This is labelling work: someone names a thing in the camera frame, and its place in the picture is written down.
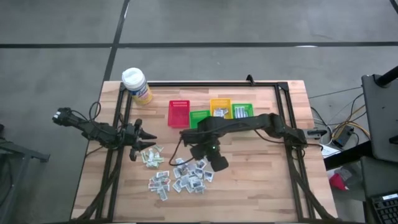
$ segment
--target concrete floor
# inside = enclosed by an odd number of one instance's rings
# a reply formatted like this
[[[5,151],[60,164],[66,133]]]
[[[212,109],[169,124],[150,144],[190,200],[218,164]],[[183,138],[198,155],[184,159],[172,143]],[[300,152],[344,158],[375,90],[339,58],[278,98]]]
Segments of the concrete floor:
[[[0,1],[0,44],[111,43],[124,0]],[[121,42],[398,41],[388,0],[131,0]],[[5,137],[51,153],[32,161],[13,223],[66,221],[87,141],[52,123],[69,106],[98,99],[110,49],[0,49],[0,123]],[[149,80],[305,80],[308,95],[360,86],[397,65],[398,47],[119,49],[110,80],[129,67]],[[328,121],[361,90],[310,100]],[[333,121],[344,120],[346,108]],[[359,124],[367,127],[366,118]],[[363,220],[361,204],[334,191],[339,217]]]

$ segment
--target white bottle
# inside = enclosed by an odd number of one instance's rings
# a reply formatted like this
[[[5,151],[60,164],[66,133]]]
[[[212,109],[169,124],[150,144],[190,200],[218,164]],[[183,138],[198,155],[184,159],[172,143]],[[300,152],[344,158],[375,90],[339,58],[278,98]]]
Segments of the white bottle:
[[[124,86],[138,105],[145,105],[152,99],[152,92],[144,74],[138,68],[129,68],[122,73]]]

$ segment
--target green basket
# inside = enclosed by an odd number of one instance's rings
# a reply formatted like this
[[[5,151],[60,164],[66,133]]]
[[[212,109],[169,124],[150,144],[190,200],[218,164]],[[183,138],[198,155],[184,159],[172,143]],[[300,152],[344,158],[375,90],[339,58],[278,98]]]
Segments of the green basket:
[[[234,103],[234,104],[232,104],[232,113],[234,114],[234,118],[236,118],[236,116],[235,116],[235,108],[236,107],[244,107],[244,110],[248,114],[249,117],[254,116],[253,105],[251,103]]]
[[[199,121],[207,118],[208,116],[211,116],[210,110],[189,112],[189,126],[191,128],[197,128]]]

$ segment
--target yellow basket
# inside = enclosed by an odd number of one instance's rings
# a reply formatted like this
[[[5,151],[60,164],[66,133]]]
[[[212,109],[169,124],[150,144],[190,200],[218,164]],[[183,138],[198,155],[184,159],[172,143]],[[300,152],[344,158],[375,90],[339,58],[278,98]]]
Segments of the yellow basket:
[[[211,99],[210,100],[210,113],[214,116],[214,110],[217,108],[227,108],[228,113],[224,116],[225,119],[232,119],[233,112],[231,109],[231,99]]]

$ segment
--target colorful bins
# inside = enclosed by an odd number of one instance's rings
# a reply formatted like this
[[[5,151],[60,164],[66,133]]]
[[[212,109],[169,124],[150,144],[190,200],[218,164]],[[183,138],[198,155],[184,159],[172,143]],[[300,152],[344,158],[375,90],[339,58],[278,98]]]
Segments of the colorful bins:
[[[214,110],[217,108],[226,108],[228,113],[224,116],[225,119],[232,119],[233,110],[231,109],[231,99],[211,99],[210,100],[210,113],[213,116]]]
[[[189,127],[189,100],[170,100],[168,125],[172,128]]]
[[[251,103],[234,103],[234,104],[232,104],[232,112],[234,114],[234,118],[236,118],[236,115],[235,115],[236,107],[243,107],[249,117],[254,116],[253,105]]]
[[[211,116],[210,110],[189,112],[190,128],[197,128],[199,121]]]

